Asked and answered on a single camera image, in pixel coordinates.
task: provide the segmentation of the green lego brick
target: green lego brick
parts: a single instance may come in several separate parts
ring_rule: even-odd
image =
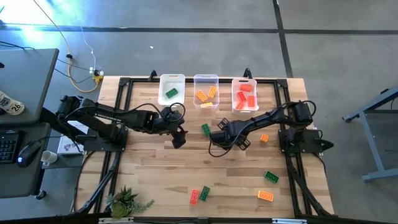
[[[178,94],[178,91],[175,88],[172,88],[170,91],[166,93],[166,96],[170,99],[171,97]]]
[[[267,171],[266,174],[264,175],[265,178],[269,179],[273,183],[278,183],[279,177],[276,176],[275,174]]]
[[[203,125],[201,126],[201,128],[202,128],[202,130],[203,130],[205,136],[208,137],[208,136],[210,135],[210,128],[209,128],[209,125],[208,125],[208,124],[203,124]]]
[[[209,194],[209,191],[210,191],[210,188],[204,186],[203,190],[201,191],[199,199],[205,202],[206,198],[207,198],[207,195]]]

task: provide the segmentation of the computer keyboard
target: computer keyboard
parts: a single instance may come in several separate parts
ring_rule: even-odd
[[[0,131],[0,164],[14,163],[22,131]]]

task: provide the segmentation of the white cup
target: white cup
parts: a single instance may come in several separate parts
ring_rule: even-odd
[[[48,166],[51,163],[57,161],[57,159],[58,159],[58,156],[56,153],[50,152],[50,151],[44,151],[42,154],[41,161],[43,162],[43,165]]]

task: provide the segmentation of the yellow cable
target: yellow cable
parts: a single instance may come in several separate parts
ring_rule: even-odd
[[[36,3],[36,5],[41,9],[41,11],[45,14],[45,16],[47,16],[47,18],[50,19],[50,21],[52,22],[52,24],[54,24],[54,26],[57,28],[57,30],[58,30],[59,33],[61,34],[63,40],[64,40],[65,43],[67,44],[68,54],[71,55],[71,53],[70,53],[70,48],[69,48],[69,44],[68,44],[68,42],[67,42],[67,39],[63,36],[61,30],[60,30],[60,29],[58,28],[58,26],[54,23],[54,21],[50,18],[50,16],[47,15],[47,13],[45,13],[45,11],[40,7],[40,5],[37,4],[36,0],[33,0],[33,2]],[[71,68],[72,68],[72,60],[71,60],[70,58],[68,58],[68,64],[69,64],[69,65],[68,65],[68,76],[69,76],[69,80],[70,80],[70,82],[72,83],[72,85],[73,85],[77,90],[79,90],[79,91],[82,92],[82,93],[90,93],[90,92],[92,92],[92,91],[94,91],[94,90],[97,89],[97,87],[98,87],[98,85],[100,84],[100,81],[101,81],[101,80],[99,80],[99,79],[95,79],[95,87],[94,87],[92,90],[82,90],[82,89],[80,89],[79,87],[77,87],[77,86],[76,86],[76,83],[72,80],[72,76],[70,75],[70,70],[71,70]]]

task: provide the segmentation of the succulent plant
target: succulent plant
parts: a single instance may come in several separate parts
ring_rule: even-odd
[[[112,217],[120,219],[128,216],[130,213],[142,213],[147,210],[155,201],[151,200],[146,205],[134,201],[138,194],[132,194],[131,188],[124,186],[120,193],[115,196],[106,196],[106,206],[109,206],[112,211]]]

